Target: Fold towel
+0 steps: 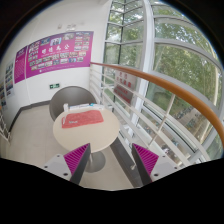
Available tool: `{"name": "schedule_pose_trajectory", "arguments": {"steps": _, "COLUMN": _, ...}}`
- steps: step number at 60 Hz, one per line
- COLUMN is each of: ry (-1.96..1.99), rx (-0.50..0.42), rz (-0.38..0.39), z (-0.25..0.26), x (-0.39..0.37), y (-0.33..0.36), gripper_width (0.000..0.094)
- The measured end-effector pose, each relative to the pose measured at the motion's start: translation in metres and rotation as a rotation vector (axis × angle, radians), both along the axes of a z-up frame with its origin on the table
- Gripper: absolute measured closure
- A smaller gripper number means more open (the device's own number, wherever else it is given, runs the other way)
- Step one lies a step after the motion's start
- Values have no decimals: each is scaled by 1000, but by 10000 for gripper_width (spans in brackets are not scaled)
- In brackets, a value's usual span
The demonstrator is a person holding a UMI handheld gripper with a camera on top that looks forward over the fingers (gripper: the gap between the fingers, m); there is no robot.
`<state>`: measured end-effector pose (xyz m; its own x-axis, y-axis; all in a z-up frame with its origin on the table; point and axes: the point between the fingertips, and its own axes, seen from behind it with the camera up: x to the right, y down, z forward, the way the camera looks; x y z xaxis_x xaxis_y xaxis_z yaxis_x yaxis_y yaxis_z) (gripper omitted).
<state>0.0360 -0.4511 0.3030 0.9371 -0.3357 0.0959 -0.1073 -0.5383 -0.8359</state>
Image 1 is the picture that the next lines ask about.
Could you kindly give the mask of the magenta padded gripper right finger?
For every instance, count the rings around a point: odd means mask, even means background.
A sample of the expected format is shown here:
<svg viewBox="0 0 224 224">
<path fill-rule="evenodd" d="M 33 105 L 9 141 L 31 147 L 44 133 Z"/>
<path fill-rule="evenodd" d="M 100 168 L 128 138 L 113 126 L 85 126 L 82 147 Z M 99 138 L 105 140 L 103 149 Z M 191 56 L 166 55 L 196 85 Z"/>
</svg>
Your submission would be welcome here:
<svg viewBox="0 0 224 224">
<path fill-rule="evenodd" d="M 143 185 L 147 185 L 179 170 L 166 154 L 157 155 L 137 144 L 132 144 L 132 155 Z"/>
</svg>

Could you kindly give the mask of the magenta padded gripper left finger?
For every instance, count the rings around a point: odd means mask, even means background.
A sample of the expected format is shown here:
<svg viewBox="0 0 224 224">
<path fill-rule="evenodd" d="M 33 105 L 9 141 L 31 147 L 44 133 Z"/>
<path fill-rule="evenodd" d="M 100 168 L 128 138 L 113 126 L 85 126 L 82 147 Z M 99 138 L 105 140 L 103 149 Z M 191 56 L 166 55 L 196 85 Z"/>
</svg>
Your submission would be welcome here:
<svg viewBox="0 0 224 224">
<path fill-rule="evenodd" d="M 74 184 L 79 184 L 90 153 L 90 144 L 85 144 L 65 155 L 56 154 L 43 166 L 43 169 Z"/>
</svg>

